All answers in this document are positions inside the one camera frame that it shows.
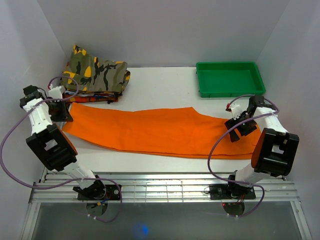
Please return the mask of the orange trousers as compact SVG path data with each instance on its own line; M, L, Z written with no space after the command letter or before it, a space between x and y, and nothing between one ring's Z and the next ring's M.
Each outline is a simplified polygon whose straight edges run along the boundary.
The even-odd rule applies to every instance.
M226 120L192 107L139 111L103 109L73 103L63 131L109 150L206 159L227 131Z

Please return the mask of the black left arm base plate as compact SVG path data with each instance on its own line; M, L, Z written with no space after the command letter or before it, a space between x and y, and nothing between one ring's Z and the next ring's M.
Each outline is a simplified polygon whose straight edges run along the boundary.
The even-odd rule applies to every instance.
M105 184L104 187L98 191L85 194L79 186L74 186L72 190L78 194L77 199L80 201L120 200L120 191L115 184Z

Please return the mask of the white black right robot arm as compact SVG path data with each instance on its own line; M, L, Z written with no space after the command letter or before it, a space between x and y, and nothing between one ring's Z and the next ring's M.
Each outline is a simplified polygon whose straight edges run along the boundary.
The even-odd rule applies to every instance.
M287 176L293 166L299 136L286 130L278 119L279 109L262 95L248 95L248 107L243 110L233 100L226 111L232 118L225 122L231 142L237 142L256 130L260 137L246 167L236 170L228 178L225 192L232 199L255 198L255 184L268 177Z

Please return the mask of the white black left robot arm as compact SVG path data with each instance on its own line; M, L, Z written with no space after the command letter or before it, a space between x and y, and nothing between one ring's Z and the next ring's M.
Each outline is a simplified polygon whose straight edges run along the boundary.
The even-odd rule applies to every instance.
M77 151L58 123L72 122L67 104L62 100L63 86L49 90L49 96L39 87L29 85L23 89L20 107L30 113L31 136L26 144L50 171L62 172L78 185L73 190L89 200L102 200L107 196L106 186L91 170L77 161Z

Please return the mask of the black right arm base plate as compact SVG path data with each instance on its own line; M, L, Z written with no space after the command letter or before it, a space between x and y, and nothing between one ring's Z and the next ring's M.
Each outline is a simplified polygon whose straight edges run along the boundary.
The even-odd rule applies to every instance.
M211 200L241 199L254 200L256 198L253 187L245 187L236 183L216 183L209 185Z

